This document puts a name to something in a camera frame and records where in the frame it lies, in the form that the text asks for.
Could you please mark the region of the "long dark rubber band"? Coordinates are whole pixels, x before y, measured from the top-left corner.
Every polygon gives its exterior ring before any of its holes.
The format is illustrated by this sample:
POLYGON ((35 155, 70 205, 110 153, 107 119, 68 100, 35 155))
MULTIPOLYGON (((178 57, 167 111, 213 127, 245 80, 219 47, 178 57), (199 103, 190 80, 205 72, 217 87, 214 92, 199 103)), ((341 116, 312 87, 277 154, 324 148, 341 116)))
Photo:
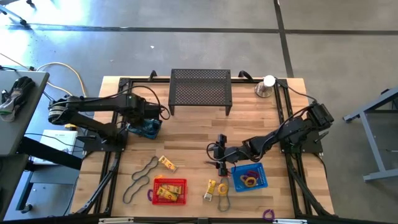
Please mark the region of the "long dark rubber band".
POLYGON ((123 193, 122 201, 124 204, 130 204, 134 196, 150 182, 149 173, 154 170, 159 164, 159 158, 153 156, 150 161, 140 170, 131 174, 131 184, 123 193))

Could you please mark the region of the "white paper sheet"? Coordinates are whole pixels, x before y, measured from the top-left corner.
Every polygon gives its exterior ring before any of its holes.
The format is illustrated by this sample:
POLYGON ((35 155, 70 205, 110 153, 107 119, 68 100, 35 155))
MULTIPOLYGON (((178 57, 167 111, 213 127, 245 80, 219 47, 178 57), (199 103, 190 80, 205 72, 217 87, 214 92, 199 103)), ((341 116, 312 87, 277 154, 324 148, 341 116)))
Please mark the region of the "white paper sheet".
POLYGON ((73 154, 76 143, 77 131, 61 131, 45 129, 40 134, 40 143, 50 146, 59 151, 73 154))

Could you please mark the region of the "silver metal bracket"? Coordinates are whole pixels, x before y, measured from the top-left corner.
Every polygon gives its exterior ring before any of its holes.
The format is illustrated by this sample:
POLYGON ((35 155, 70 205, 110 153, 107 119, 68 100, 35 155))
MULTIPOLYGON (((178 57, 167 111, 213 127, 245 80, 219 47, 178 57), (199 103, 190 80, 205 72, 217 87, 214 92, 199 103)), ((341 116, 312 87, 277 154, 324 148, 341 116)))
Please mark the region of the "silver metal bracket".
POLYGON ((100 218, 98 224, 132 224, 134 223, 133 217, 108 217, 100 218))
POLYGON ((287 218, 278 218, 272 221, 273 224, 308 224, 307 220, 301 219, 287 219, 287 218))

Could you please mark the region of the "grey metal table frame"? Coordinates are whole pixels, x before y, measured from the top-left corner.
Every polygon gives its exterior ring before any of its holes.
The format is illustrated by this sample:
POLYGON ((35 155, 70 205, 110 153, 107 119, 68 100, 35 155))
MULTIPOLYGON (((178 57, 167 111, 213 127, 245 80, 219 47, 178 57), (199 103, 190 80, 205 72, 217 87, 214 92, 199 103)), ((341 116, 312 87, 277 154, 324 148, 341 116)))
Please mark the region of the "grey metal table frame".
POLYGON ((349 123, 359 118, 364 128, 378 171, 363 176, 365 182, 398 177, 398 167, 388 169, 383 157, 398 155, 398 86, 384 90, 375 100, 343 117, 349 123))

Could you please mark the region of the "black side table beam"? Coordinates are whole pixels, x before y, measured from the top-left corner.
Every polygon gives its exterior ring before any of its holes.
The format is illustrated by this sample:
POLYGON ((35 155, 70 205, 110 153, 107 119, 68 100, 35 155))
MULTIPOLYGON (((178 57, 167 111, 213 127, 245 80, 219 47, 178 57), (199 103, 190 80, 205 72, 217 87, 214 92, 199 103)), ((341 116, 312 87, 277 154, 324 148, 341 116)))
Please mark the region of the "black side table beam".
POLYGON ((67 152, 59 151, 33 139, 23 137, 17 148, 18 153, 44 159, 58 165, 80 170, 82 159, 67 152))

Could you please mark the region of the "red plastic basket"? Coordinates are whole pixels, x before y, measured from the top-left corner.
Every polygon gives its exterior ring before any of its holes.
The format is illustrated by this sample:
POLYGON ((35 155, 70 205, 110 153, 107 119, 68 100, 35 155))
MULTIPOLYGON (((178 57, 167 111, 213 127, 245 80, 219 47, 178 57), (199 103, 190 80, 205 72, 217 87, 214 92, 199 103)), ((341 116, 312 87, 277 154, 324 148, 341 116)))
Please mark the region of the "red plastic basket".
POLYGON ((153 196, 152 196, 152 204, 153 205, 185 205, 187 202, 187 180, 186 179, 155 179, 153 184, 153 196), (182 193, 178 195, 178 199, 176 202, 168 201, 162 197, 157 195, 157 191, 162 184, 171 184, 171 185, 181 185, 182 193))

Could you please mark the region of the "white bulb table lamp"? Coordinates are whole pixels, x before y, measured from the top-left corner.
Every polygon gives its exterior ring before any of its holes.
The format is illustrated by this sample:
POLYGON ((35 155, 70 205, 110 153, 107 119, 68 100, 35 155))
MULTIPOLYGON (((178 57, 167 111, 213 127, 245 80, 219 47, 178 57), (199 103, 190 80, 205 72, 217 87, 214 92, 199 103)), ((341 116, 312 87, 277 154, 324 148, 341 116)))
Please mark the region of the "white bulb table lamp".
POLYGON ((254 92, 260 98, 268 98, 273 93, 275 83, 275 77, 272 75, 267 75, 263 77, 262 81, 256 85, 254 92))

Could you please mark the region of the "black and grey gloves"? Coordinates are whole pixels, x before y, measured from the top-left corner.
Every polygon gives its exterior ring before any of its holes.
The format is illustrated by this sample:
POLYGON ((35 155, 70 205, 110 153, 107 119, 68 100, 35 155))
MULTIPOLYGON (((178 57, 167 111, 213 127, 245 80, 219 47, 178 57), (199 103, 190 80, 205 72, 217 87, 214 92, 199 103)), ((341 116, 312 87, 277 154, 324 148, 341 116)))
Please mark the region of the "black and grey gloves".
POLYGON ((34 87, 35 82, 24 76, 18 78, 9 91, 3 90, 1 92, 0 119, 5 122, 14 121, 34 87))

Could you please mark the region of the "grey side table base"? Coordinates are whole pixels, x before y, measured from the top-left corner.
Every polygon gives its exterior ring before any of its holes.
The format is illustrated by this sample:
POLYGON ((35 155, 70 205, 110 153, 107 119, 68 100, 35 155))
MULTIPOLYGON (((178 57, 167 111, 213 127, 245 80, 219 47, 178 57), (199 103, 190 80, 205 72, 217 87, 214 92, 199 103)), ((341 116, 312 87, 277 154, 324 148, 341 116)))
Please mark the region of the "grey side table base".
POLYGON ((24 170, 8 208, 7 219, 61 216, 70 209, 79 170, 50 165, 24 170))

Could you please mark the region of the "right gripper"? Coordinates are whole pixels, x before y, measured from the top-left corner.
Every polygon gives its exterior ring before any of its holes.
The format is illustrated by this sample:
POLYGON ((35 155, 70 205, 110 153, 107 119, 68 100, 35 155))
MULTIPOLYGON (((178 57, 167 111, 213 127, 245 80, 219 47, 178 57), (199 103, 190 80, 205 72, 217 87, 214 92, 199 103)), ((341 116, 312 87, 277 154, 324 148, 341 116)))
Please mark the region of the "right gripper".
POLYGON ((244 154, 239 150, 241 147, 226 147, 227 137, 224 134, 218 135, 217 147, 210 147, 210 151, 217 153, 217 162, 215 161, 205 161, 205 164, 217 166, 218 175, 220 177, 226 177, 228 175, 228 169, 226 163, 234 164, 238 160, 243 159, 244 154))

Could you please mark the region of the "blue plastic basket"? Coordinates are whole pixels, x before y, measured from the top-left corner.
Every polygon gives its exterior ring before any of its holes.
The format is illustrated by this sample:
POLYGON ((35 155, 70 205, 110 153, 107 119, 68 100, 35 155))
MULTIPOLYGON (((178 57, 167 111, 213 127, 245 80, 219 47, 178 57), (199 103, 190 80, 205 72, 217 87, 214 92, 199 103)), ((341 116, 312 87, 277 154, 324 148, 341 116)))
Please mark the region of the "blue plastic basket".
POLYGON ((256 190, 268 187, 266 173, 264 171, 262 163, 253 163, 242 166, 232 167, 233 173, 231 174, 233 178, 234 188, 237 192, 246 192, 250 190, 256 190), (249 170, 254 170, 259 173, 259 178, 257 179, 257 184, 255 187, 247 188, 245 184, 240 180, 241 175, 246 175, 249 170))

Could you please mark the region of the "office chair base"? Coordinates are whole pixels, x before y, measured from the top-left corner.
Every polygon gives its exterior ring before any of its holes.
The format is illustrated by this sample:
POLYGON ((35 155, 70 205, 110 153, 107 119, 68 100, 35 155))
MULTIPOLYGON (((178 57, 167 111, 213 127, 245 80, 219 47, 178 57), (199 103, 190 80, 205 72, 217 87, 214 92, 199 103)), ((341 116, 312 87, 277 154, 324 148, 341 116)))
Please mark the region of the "office chair base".
POLYGON ((4 14, 8 17, 15 17, 19 20, 19 24, 26 27, 27 26, 27 21, 23 19, 21 16, 16 14, 15 12, 12 12, 11 10, 6 8, 7 2, 5 1, 17 1, 17 0, 0 0, 0 14, 4 14))

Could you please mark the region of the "black mesh shelf riser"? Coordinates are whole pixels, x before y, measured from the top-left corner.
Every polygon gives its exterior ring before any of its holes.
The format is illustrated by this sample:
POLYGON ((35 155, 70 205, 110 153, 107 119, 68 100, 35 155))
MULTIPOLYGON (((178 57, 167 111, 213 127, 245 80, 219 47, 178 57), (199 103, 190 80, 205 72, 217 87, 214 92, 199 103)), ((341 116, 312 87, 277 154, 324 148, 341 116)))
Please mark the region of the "black mesh shelf riser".
POLYGON ((231 71, 225 69, 173 68, 170 74, 169 111, 176 106, 233 106, 231 71))

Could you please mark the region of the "grey side table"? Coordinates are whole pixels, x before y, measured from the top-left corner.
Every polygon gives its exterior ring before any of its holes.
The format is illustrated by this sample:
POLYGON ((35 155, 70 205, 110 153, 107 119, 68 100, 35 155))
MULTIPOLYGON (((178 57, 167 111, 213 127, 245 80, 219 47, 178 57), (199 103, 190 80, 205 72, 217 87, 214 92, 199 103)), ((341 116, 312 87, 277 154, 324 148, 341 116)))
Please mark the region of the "grey side table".
POLYGON ((17 152, 50 75, 47 72, 0 71, 0 104, 1 92, 9 91, 14 82, 24 76, 31 78, 35 86, 14 121, 6 122, 0 118, 0 156, 8 156, 17 152))

